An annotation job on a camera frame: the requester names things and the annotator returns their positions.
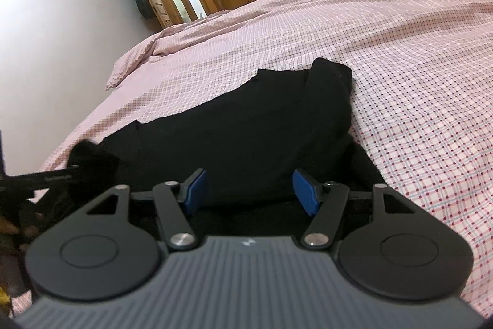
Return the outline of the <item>black knit cardigan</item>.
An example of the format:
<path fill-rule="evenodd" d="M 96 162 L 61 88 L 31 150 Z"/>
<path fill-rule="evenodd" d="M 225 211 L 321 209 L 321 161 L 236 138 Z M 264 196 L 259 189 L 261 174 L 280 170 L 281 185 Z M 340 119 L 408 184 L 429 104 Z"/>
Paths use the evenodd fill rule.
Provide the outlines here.
<path fill-rule="evenodd" d="M 238 89 L 183 113 L 132 122 L 69 155 L 78 181 L 49 190 L 42 210 L 62 217 L 116 184 L 151 190 L 206 172 L 206 191 L 189 218 L 207 235 L 289 233 L 308 214 L 292 188 L 295 170 L 316 181 L 369 191 L 382 176 L 350 135 L 351 69 L 318 58 L 308 70 L 261 70 Z"/>

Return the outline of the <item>pink checked bed cover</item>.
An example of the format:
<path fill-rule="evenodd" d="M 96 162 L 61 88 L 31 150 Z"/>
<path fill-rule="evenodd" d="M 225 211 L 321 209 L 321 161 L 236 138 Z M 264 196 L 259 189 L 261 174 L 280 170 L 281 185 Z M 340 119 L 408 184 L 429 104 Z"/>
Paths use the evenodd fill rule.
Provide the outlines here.
<path fill-rule="evenodd" d="M 109 97 L 43 164 L 133 120 L 180 113 L 260 68 L 352 69 L 352 131 L 384 179 L 464 236 L 463 297 L 492 313 L 492 0 L 257 0 L 168 27 L 122 56 Z"/>

